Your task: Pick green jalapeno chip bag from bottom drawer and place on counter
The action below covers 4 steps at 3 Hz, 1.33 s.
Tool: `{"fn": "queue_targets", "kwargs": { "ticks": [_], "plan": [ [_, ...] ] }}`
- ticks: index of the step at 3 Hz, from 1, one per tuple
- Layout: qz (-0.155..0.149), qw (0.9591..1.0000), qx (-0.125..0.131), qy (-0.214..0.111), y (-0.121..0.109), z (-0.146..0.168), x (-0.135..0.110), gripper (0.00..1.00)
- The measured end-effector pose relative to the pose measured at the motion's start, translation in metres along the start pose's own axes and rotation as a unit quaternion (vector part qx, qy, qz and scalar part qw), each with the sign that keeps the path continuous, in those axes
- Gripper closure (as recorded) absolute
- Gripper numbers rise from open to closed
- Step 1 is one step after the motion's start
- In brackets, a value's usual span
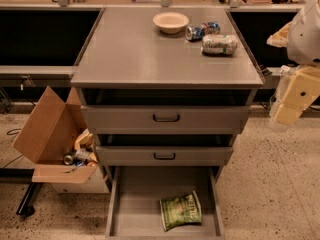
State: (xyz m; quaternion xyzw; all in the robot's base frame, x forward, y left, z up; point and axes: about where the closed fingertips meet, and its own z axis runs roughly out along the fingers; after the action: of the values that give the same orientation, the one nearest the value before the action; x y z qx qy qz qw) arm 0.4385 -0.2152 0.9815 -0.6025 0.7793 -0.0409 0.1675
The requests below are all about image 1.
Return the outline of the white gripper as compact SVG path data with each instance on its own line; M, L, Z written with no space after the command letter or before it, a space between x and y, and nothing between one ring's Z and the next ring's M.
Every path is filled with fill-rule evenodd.
M276 124L290 126L319 96L320 68L299 66L282 74L269 115Z

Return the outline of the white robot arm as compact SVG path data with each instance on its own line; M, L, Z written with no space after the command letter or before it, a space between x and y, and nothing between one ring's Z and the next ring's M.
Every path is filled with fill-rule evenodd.
M281 128L292 125L320 96L320 0L307 0L295 17L267 39L286 47L296 68L283 66L270 117Z

